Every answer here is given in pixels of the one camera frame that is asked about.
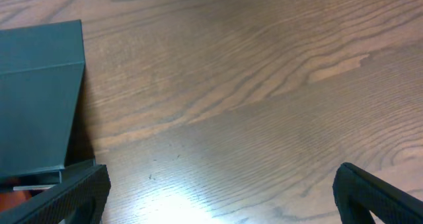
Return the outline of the orange scraper wooden handle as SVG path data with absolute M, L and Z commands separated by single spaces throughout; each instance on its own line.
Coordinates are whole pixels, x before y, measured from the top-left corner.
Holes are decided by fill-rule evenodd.
M 21 205 L 22 203 L 28 201 L 31 197 L 30 192 L 26 190 L 1 193 L 0 212 Z

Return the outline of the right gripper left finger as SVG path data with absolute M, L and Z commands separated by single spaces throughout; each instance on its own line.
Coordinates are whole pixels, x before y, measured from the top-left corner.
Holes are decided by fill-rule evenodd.
M 106 165 L 95 165 L 1 213 L 2 224 L 99 224 L 111 183 Z

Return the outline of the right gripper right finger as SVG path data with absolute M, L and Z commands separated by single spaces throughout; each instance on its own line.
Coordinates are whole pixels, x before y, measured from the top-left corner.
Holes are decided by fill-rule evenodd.
M 352 163 L 342 163 L 332 185 L 341 222 L 421 223 L 422 201 Z

